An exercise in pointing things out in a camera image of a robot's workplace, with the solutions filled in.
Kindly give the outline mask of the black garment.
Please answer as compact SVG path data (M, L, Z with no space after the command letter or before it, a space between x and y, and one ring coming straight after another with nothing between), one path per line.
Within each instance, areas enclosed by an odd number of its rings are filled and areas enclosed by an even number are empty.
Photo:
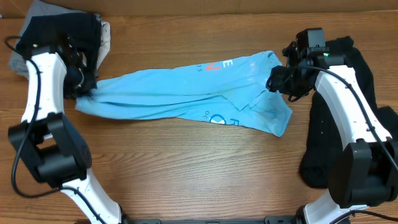
M343 52L356 72L358 85L379 122L397 139L397 113L389 106L379 108L376 104L373 73L361 52L353 47L354 40L340 37L326 42L332 51ZM342 153L340 134L330 110L316 91L312 98L307 136L307 149L302 157L299 174L311 188L327 188L327 178L334 160Z

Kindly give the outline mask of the light blue printed t-shirt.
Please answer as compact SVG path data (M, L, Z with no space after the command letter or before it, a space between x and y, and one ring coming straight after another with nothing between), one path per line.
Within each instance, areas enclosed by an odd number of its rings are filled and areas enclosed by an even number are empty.
M182 118L244 126L282 136L292 110L266 81L280 65L273 51L100 80L78 98L82 113L109 119Z

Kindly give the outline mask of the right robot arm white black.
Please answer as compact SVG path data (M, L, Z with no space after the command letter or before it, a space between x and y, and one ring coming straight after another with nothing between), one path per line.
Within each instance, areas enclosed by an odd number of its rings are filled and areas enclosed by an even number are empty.
M328 105L343 153L328 177L327 191L293 216L266 223L348 223L357 213L397 198L397 142L382 126L342 53L326 46L321 28L305 29L283 50L286 66L272 69L266 87L294 102L315 90Z

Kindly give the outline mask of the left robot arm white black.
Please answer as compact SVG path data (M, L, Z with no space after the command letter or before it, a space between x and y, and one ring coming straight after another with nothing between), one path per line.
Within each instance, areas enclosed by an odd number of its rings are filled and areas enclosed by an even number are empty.
M29 47L27 105L21 123L10 127L8 138L16 149L11 182L14 191L19 161L33 178L49 184L51 193L70 197L90 223L127 223L121 206L104 191L95 177L89 147L64 113L63 84L68 69L85 65L84 56L70 44Z

